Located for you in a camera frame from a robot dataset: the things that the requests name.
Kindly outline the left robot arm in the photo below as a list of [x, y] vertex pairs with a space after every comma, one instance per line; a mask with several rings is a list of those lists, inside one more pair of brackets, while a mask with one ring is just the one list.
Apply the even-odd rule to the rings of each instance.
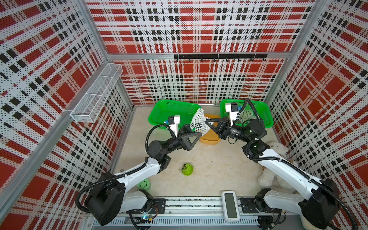
[[206, 117], [195, 115], [191, 124], [179, 128], [179, 116], [169, 117], [161, 125], [171, 135], [166, 141], [149, 141], [151, 133], [158, 128], [154, 126], [146, 137], [145, 150], [148, 156], [145, 161], [121, 173], [102, 174], [97, 182], [83, 188], [76, 195], [76, 207], [83, 212], [91, 213], [102, 226], [124, 211], [134, 209], [149, 211], [153, 197], [143, 189], [135, 193], [131, 193], [130, 189], [165, 170], [171, 161], [169, 153], [179, 149], [192, 150], [201, 136], [209, 130], [205, 121]]

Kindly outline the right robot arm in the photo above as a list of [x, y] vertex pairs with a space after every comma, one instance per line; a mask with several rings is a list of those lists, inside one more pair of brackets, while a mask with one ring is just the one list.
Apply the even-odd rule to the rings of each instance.
[[292, 195], [264, 188], [258, 193], [263, 206], [299, 214], [305, 223], [321, 230], [335, 229], [331, 221], [343, 210], [350, 219], [351, 228], [358, 229], [354, 214], [339, 198], [339, 190], [332, 180], [322, 180], [299, 169], [261, 140], [267, 132], [250, 99], [246, 98], [241, 108], [237, 103], [227, 104], [227, 112], [229, 117], [205, 119], [205, 124], [220, 139], [246, 142], [242, 150], [249, 160], [271, 170], [298, 192]]

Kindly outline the custard apple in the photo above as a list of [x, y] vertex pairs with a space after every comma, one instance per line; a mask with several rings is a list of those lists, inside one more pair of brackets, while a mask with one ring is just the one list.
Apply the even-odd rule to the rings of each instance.
[[194, 167], [189, 163], [185, 163], [181, 171], [183, 175], [190, 176], [194, 171]]

